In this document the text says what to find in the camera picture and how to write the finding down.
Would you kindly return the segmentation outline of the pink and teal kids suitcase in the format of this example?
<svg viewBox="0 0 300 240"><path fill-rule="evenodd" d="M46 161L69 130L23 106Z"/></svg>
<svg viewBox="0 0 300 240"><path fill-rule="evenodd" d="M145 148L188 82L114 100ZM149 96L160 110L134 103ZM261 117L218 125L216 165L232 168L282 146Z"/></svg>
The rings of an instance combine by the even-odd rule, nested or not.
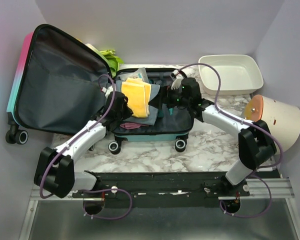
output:
<svg viewBox="0 0 300 240"><path fill-rule="evenodd" d="M155 87L170 86L176 79L176 68L144 68L149 83ZM119 84L125 74L136 72L127 68L111 73L110 64L100 53L79 40L49 25L41 24L28 34L22 45L15 77L7 105L8 125L5 135L9 144L24 145L29 138L26 130L74 135L104 106L106 99L101 86L111 84L107 77L98 83L102 74L111 76ZM130 117L143 125L137 129L117 127L113 133L121 142L174 141L187 138L194 119L186 109L175 108L170 113L150 106L145 120Z"/></svg>

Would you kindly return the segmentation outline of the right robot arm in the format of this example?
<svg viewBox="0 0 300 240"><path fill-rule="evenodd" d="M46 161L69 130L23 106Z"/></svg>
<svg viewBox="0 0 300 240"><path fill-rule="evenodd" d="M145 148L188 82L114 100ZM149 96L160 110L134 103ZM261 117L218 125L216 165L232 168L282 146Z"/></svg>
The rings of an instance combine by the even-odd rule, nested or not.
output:
<svg viewBox="0 0 300 240"><path fill-rule="evenodd" d="M180 90L164 87L162 101L168 108L185 108L200 122L237 137L238 160L220 183L220 191L226 196L237 192L239 183L277 153L275 141L264 121L244 120L217 108L214 102L202 97L199 84L192 77L181 81Z"/></svg>

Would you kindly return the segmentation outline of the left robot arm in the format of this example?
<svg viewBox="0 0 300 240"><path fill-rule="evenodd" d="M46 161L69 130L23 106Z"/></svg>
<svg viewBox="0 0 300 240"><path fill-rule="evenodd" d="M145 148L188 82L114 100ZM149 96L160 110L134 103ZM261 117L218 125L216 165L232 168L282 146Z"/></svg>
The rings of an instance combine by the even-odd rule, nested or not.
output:
<svg viewBox="0 0 300 240"><path fill-rule="evenodd" d="M108 96L105 106L93 115L79 132L56 148L44 148L39 155L33 180L39 187L40 197L64 198L71 191L84 191L91 198L97 197L101 191L97 177L87 171L76 171L75 164L94 144L102 140L107 132L116 129L132 114L128 107L128 97L113 91Z"/></svg>

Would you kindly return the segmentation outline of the purple cloth item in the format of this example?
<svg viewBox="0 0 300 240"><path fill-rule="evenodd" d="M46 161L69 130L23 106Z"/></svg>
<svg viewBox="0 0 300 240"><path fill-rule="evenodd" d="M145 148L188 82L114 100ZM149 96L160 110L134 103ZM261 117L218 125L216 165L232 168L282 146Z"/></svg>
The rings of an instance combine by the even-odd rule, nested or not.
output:
<svg viewBox="0 0 300 240"><path fill-rule="evenodd" d="M135 122L124 122L120 124L120 127L126 130L138 129L143 126L144 126L143 124L135 123Z"/></svg>

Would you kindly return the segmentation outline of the yellow folded towel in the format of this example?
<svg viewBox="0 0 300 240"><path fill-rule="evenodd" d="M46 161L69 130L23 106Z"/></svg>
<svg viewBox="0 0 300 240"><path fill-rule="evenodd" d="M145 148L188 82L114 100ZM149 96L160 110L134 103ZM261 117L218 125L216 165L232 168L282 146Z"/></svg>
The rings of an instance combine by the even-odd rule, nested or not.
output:
<svg viewBox="0 0 300 240"><path fill-rule="evenodd" d="M127 104L133 112L133 117L147 118L150 114L151 88L151 84L144 82L141 78L128 77L122 82L121 92L128 98Z"/></svg>

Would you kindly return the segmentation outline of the white packet in suitcase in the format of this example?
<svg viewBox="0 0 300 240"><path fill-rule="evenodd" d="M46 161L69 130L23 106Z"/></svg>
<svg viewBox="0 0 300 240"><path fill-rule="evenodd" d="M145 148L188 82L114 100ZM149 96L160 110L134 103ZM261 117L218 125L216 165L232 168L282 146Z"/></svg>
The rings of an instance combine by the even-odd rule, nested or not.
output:
<svg viewBox="0 0 300 240"><path fill-rule="evenodd" d="M149 83L148 75L145 67L138 68L134 72L120 74L119 78L121 81L126 81L128 78L141 79L145 83Z"/></svg>

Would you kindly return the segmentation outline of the green leafy lettuce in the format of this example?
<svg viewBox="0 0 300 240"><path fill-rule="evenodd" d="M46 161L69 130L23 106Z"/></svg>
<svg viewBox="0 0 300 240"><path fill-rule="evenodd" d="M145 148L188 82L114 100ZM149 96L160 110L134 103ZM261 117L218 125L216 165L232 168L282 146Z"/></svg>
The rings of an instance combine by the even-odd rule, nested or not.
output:
<svg viewBox="0 0 300 240"><path fill-rule="evenodd" d="M124 61L116 55L116 51L114 49L101 50L100 53L108 61L111 73L115 76L117 71L120 70L120 66L124 64Z"/></svg>

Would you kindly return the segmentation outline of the white rectangular plastic basin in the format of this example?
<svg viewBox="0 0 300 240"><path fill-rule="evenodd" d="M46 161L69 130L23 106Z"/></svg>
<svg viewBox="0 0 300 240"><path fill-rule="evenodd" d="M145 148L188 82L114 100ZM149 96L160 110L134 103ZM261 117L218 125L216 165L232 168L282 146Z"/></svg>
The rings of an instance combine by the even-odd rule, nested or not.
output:
<svg viewBox="0 0 300 240"><path fill-rule="evenodd" d="M199 63L212 66L220 75L220 96L248 95L264 85L256 61L245 54L216 54L202 56Z"/></svg>

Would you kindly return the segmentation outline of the napa cabbage with yellow top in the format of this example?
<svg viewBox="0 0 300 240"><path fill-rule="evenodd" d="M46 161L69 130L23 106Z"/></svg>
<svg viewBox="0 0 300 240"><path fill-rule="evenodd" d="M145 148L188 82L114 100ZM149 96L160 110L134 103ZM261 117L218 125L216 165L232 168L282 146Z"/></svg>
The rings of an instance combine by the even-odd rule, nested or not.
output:
<svg viewBox="0 0 300 240"><path fill-rule="evenodd" d="M91 50L93 50L94 52L98 52L98 50L93 46L93 45L91 45L90 43L86 43L85 44L88 48L90 48Z"/></svg>

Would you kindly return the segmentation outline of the white cylinder appliance orange lid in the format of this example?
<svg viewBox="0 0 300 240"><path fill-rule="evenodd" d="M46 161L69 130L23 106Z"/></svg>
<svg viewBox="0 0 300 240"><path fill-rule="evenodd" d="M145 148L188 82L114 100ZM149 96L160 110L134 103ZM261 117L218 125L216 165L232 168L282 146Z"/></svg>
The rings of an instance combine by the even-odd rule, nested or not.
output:
<svg viewBox="0 0 300 240"><path fill-rule="evenodd" d="M284 152L294 145L300 135L300 109L294 105L257 94L245 106L242 116L254 122L266 122Z"/></svg>

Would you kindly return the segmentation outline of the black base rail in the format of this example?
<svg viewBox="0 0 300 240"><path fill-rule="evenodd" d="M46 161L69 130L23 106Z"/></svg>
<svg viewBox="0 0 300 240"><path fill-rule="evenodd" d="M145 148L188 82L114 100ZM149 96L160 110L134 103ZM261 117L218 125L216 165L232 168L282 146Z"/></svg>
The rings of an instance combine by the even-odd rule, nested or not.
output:
<svg viewBox="0 0 300 240"><path fill-rule="evenodd" d="M98 204L111 209L133 208L215 208L217 198L252 196L248 181L232 186L224 172L153 172L96 173L85 171L92 178L92 187L75 186L72 172L48 175L43 189L64 198L83 198L91 210Z"/></svg>

